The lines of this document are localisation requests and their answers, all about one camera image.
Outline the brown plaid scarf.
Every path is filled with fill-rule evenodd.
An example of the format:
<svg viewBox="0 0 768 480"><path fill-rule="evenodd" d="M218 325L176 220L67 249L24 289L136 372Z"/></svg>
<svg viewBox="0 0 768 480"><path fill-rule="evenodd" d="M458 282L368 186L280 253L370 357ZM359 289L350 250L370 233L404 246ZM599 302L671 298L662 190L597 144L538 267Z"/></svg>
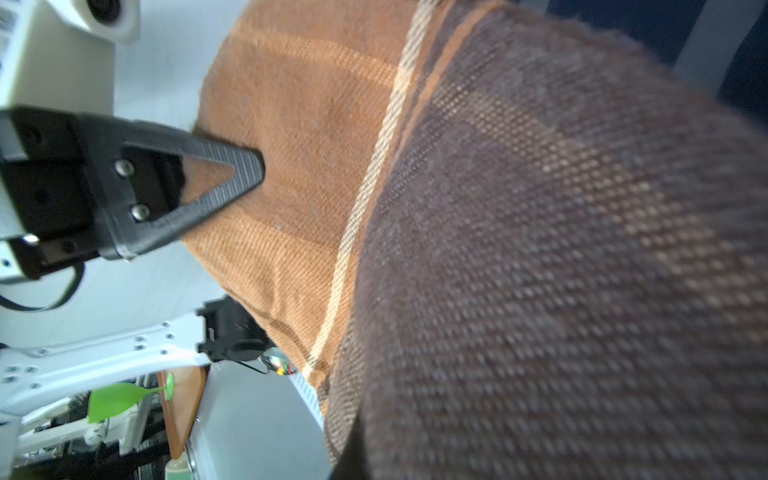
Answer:
<svg viewBox="0 0 768 480"><path fill-rule="evenodd" d="M521 1L252 1L184 238L316 390L335 479L763 479L767 125Z"/></svg>

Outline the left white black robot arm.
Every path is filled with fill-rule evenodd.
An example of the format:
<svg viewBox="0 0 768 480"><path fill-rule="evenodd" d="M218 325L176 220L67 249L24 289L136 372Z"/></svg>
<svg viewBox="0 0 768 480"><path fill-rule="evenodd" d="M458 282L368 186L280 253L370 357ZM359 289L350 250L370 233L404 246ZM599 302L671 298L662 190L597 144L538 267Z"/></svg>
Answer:
<svg viewBox="0 0 768 480"><path fill-rule="evenodd" d="M203 223L265 179L249 148L159 124L16 106L1 113L1 279L36 281L132 260ZM60 398L206 359L168 325L76 346L1 350L1 421Z"/></svg>

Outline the navy blue plaid scarf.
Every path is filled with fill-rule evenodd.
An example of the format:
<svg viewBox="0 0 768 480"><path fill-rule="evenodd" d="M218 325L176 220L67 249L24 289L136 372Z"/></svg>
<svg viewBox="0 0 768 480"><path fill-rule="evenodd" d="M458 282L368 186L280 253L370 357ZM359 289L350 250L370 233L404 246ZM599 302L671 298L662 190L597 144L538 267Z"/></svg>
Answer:
<svg viewBox="0 0 768 480"><path fill-rule="evenodd" d="M674 75L767 125L765 1L521 1L521 6L599 31L616 30Z"/></svg>

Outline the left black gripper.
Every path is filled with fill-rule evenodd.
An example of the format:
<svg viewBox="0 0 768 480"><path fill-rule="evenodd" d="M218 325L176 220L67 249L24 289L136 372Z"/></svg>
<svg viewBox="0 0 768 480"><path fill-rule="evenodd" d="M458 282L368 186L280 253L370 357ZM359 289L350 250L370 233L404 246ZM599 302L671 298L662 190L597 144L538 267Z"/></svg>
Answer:
<svg viewBox="0 0 768 480"><path fill-rule="evenodd" d="M184 202L186 158L227 178ZM160 124L1 109L1 280L36 281L161 248L265 178L260 152Z"/></svg>

